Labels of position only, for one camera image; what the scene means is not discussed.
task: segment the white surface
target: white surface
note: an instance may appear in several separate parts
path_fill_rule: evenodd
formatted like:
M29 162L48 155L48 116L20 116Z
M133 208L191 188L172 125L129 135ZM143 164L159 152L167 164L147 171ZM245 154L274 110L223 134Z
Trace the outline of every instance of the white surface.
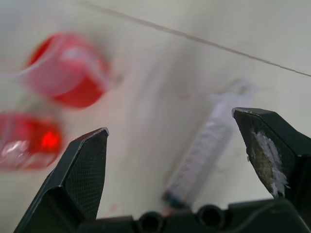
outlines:
M121 1L97 3L104 2L117 6ZM139 8L141 14L136 15L138 8L135 2L143 4ZM252 45L255 51L264 54L261 58L274 61L280 55L273 53L273 48L279 49L280 40L275 35L278 29L275 29L276 32L273 30L265 14L243 15L239 7L228 2L227 6L224 2L224 12L224 6L216 4L216 1L194 1L194 6L203 2L207 5L190 10L183 5L184 2L187 3L185 0L131 1L123 4L123 10L134 17L153 16L167 23L181 19L184 24L192 22L192 27L188 28L201 34L206 33L202 25L215 22L217 17L220 24L215 24L214 30L207 33L216 41L222 38L220 42L230 42L232 39L232 44L236 46L239 44L236 38L243 38L240 46ZM259 2L262 1L252 1L254 9L259 4L260 10L269 10L269 15L280 22L280 26L282 20L289 20L287 8L282 10L282 6L290 3ZM69 1L64 3L64 9L72 18L76 30L89 37L108 60L113 61L115 67L125 74L124 82L93 106L82 111L64 112L68 138L103 126L110 132L106 180L98 217L126 214L138 217L146 211L162 211L159 197L170 170L178 162L210 108L205 101L205 94L219 92L237 78L245 78L259 87L254 107L276 111L298 131L311 135L311 111L306 107L309 104L310 77L159 30L152 24L110 14L89 4ZM295 22L300 27L284 24L286 30L280 39L289 38L286 42L287 51L284 52L290 54L290 51L294 56L292 60L288 59L290 55L280 58L286 61L284 65L289 65L288 68L299 66L308 72L308 60L304 56L308 54L307 49L304 53L300 49L302 46L308 48L307 32L296 35L297 40L290 39L297 30L303 31L308 27L304 27L306 22L299 12L293 14L297 15ZM171 20L168 18L170 15L173 18L177 15L178 18ZM236 15L239 20L228 20L228 15ZM231 25L233 22L236 22L235 28ZM258 30L249 30L248 27L244 27L245 31L237 30L251 23L256 24ZM1 91L0 95L1 105L4 106L10 94ZM13 231L48 173L0 174L1 232ZM194 208L206 203L225 208L230 202L269 197L270 194L247 162L241 135L236 133L225 155L209 176L205 191Z

